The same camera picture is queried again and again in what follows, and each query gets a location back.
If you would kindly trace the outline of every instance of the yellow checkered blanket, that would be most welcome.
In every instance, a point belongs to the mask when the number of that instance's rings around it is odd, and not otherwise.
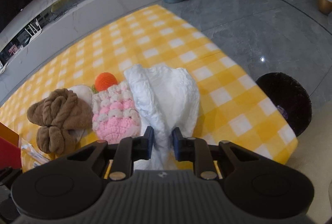
[[[134,64],[183,67],[194,77],[200,90],[194,137],[209,144],[229,140],[280,163],[295,150],[293,131],[243,69],[197,29],[158,5],[110,23],[62,52],[6,101],[0,120],[40,152],[35,142],[38,126],[26,117],[30,105],[57,88],[91,86],[101,72],[122,81],[123,71]],[[78,147],[95,140],[91,132]],[[24,170],[33,167],[25,152],[21,159]]]

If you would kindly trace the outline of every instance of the plush toy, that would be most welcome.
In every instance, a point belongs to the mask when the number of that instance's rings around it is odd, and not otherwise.
[[[107,90],[112,85],[117,84],[117,79],[114,77],[113,74],[108,72],[100,73],[95,81],[95,89],[98,92]]]

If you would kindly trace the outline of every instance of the black round basket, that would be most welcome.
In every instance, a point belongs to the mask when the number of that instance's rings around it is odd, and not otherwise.
[[[292,77],[281,73],[267,73],[258,78],[257,85],[284,110],[284,117],[296,136],[299,136],[311,121],[311,101],[307,91]]]

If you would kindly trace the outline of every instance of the brown fleece cloth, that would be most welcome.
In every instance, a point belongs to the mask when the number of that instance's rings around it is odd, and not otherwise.
[[[66,88],[51,92],[27,111],[28,120],[41,126],[37,132],[38,148],[56,155],[74,151],[76,140],[68,130],[92,128],[92,116],[91,107]]]

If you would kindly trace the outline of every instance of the stuffed toy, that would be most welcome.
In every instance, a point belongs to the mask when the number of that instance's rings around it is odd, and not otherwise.
[[[103,72],[100,73],[96,78],[95,89],[98,92],[101,92],[107,90],[107,88],[115,84],[117,84],[117,79],[115,78],[115,76],[108,72]]]
[[[27,111],[31,123],[41,126],[37,131],[37,146],[46,154],[63,155],[75,150],[77,137],[71,130],[92,127],[92,109],[72,90],[57,89]]]

